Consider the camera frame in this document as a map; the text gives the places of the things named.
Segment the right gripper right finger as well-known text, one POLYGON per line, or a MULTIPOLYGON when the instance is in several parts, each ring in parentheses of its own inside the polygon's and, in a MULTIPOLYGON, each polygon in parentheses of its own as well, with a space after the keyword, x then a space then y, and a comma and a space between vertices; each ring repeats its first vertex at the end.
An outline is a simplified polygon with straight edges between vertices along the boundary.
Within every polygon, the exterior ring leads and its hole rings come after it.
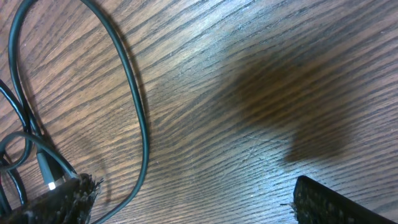
POLYGON ((305 175, 293 196, 289 205, 299 224, 395 224, 305 175))

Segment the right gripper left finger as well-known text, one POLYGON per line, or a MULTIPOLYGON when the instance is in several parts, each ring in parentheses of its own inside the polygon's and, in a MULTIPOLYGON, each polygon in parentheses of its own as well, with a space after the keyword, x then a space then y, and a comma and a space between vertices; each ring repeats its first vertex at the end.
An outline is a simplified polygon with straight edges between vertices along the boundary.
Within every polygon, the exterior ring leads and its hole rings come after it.
POLYGON ((87 224, 102 181, 80 174, 1 218, 2 224, 87 224))

